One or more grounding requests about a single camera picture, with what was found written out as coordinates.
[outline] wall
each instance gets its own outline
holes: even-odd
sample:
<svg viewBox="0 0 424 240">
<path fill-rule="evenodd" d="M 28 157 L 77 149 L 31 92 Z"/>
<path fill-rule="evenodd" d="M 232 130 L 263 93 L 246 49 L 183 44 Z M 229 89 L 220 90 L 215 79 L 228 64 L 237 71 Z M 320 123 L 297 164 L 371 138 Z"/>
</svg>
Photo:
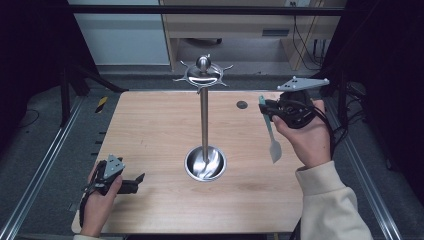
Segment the wall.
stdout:
<svg viewBox="0 0 424 240">
<path fill-rule="evenodd" d="M 68 0 L 69 4 L 159 5 L 157 0 Z M 75 14 L 96 65 L 169 65 L 158 14 Z"/>
</svg>

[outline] person's left hand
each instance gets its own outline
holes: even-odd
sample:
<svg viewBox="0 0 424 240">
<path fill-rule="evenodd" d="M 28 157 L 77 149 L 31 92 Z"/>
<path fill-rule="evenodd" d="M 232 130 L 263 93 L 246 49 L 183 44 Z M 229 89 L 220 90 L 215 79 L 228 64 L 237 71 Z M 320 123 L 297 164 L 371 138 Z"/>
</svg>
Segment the person's left hand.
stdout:
<svg viewBox="0 0 424 240">
<path fill-rule="evenodd" d="M 88 180 L 90 181 L 91 176 L 96 170 L 97 164 L 91 170 Z M 84 210 L 84 226 L 81 229 L 80 235 L 89 237 L 99 237 L 102 231 L 103 225 L 106 223 L 110 211 L 112 210 L 113 201 L 121 188 L 122 176 L 116 177 L 110 186 L 109 191 L 105 196 L 99 192 L 93 192 L 87 200 Z"/>
</svg>

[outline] sleeve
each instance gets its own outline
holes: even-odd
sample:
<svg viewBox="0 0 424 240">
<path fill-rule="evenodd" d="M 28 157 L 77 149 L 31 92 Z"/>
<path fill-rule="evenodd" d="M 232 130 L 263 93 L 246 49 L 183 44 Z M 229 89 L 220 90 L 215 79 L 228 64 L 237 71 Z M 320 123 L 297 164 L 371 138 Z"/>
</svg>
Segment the sleeve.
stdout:
<svg viewBox="0 0 424 240">
<path fill-rule="evenodd" d="M 302 240 L 372 239 L 358 213 L 356 195 L 342 183 L 333 161 L 298 170 L 296 177 L 303 191 Z"/>
<path fill-rule="evenodd" d="M 83 235 L 75 235 L 74 240 L 101 240 L 100 238 L 87 237 Z"/>
</svg>

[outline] wooden tabletop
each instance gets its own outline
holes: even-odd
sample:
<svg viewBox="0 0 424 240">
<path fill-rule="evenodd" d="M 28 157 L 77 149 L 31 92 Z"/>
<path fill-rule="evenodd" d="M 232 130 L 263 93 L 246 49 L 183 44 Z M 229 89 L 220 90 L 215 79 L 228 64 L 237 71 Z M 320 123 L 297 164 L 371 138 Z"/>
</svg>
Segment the wooden tabletop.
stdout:
<svg viewBox="0 0 424 240">
<path fill-rule="evenodd" d="M 124 179 L 146 173 L 137 194 L 118 195 L 104 233 L 290 232 L 302 210 L 295 171 L 302 164 L 272 124 L 283 156 L 272 163 L 258 97 L 278 92 L 209 90 L 209 145 L 227 158 L 224 174 L 199 182 L 185 171 L 189 151 L 202 143 L 200 96 L 187 92 L 125 92 L 98 160 L 123 157 Z M 248 104 L 237 107 L 238 101 Z M 78 213 L 72 230 L 79 232 Z"/>
</svg>

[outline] round metal base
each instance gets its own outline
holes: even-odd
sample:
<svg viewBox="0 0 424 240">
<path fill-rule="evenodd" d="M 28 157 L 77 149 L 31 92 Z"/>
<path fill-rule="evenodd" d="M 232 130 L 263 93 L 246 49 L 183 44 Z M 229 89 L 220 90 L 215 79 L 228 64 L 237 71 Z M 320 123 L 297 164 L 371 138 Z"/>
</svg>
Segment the round metal base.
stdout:
<svg viewBox="0 0 424 240">
<path fill-rule="evenodd" d="M 216 147 L 208 146 L 208 163 L 203 161 L 202 146 L 192 149 L 185 158 L 187 174 L 201 182 L 210 182 L 219 178 L 227 167 L 224 153 Z"/>
</svg>

